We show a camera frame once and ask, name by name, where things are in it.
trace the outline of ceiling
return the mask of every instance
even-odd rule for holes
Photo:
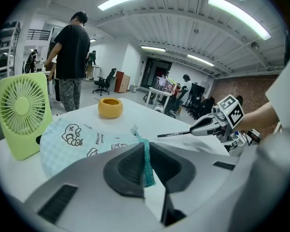
[[[73,12],[89,15],[86,29],[100,38],[133,37],[139,45],[162,47],[148,55],[195,68],[212,77],[269,73],[283,69],[285,25],[266,0],[227,0],[255,18],[270,34],[264,41],[245,23],[207,0],[133,0],[105,11],[107,0],[47,0],[40,11],[69,21]],[[251,43],[259,48],[254,49]],[[187,57],[194,55],[210,67]]]

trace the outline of brick wall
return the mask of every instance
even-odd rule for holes
[[[215,102],[222,100],[229,94],[233,96],[241,95],[243,97],[244,113],[250,113],[257,110],[268,102],[265,92],[276,80],[278,75],[247,76],[230,79],[215,80],[210,96]],[[255,128],[263,136],[274,132],[276,125],[266,128]]]

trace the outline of cloth with cartoon print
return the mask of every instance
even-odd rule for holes
[[[60,118],[41,137],[42,167],[47,177],[53,177],[77,160],[138,142],[129,131],[115,135]]]

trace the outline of white table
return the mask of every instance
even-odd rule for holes
[[[100,76],[100,73],[101,73],[101,67],[94,65],[92,66],[92,68],[93,68],[92,79],[94,81],[98,81],[99,80],[98,76]]]
[[[157,90],[153,87],[150,87],[149,88],[149,94],[148,94],[148,97],[147,97],[147,100],[146,100],[146,105],[145,106],[148,106],[148,103],[149,103],[149,99],[150,99],[150,96],[151,96],[151,92],[155,92],[155,93],[159,93],[161,95],[165,95],[167,98],[166,98],[166,101],[165,101],[165,104],[164,104],[164,109],[166,108],[166,104],[168,103],[169,99],[170,99],[170,96],[171,96],[171,93],[168,93],[168,92],[163,92],[161,90]],[[156,102],[156,99],[157,99],[157,96],[158,94],[156,94],[154,100],[153,100],[153,104],[155,104]]]
[[[50,74],[50,71],[41,71],[46,75],[46,78],[48,78],[48,75]],[[49,95],[51,99],[54,99],[54,93],[53,93],[53,80],[47,80],[49,82]]]
[[[151,142],[164,143],[187,150],[229,155],[215,136],[182,135],[157,138],[158,134],[188,131],[190,125],[125,98],[120,100],[124,109],[119,118],[100,117],[96,104],[59,115],[54,120],[64,117],[111,133],[131,133],[130,129],[136,124],[139,134]],[[46,180],[47,177],[41,166],[40,153],[26,160],[17,161],[11,155],[6,140],[0,141],[0,184],[6,192],[23,202]]]

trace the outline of person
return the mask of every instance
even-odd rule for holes
[[[37,63],[37,53],[38,50],[34,49],[33,52],[30,53],[28,59],[27,59],[27,63],[30,63],[30,72],[34,73],[34,63]]]
[[[67,25],[54,39],[56,45],[44,65],[57,56],[57,64],[51,70],[59,79],[60,100],[67,112],[79,108],[82,79],[85,77],[85,59],[89,56],[90,39],[84,30],[88,15],[84,11],[75,13]]]
[[[185,83],[184,83],[184,85],[182,86],[182,88],[181,88],[181,90],[179,92],[181,93],[184,87],[186,87],[188,89],[188,91],[180,99],[180,101],[179,101],[179,107],[181,107],[183,105],[183,103],[187,100],[187,98],[189,96],[189,93],[190,93],[190,90],[192,88],[192,82],[190,80],[190,77],[187,74],[185,74],[183,76],[183,79],[184,79]],[[172,111],[171,110],[170,113],[175,116],[175,114],[178,112],[178,110],[179,109],[177,109],[176,111]]]
[[[59,79],[56,77],[56,70],[55,70],[55,74],[54,74],[54,80],[55,80],[55,100],[54,103],[61,103],[60,100],[60,92],[59,92]]]
[[[279,122],[279,118],[270,102],[256,111],[245,114],[233,131],[243,131],[253,128],[264,128]]]
[[[87,64],[87,71],[86,71],[86,80],[89,80],[90,75],[92,75],[92,66],[96,65],[96,51],[93,50],[89,53],[89,60]]]
[[[89,54],[89,56],[91,57],[91,60],[93,61],[93,64],[91,65],[96,65],[96,51],[93,50],[91,54]]]

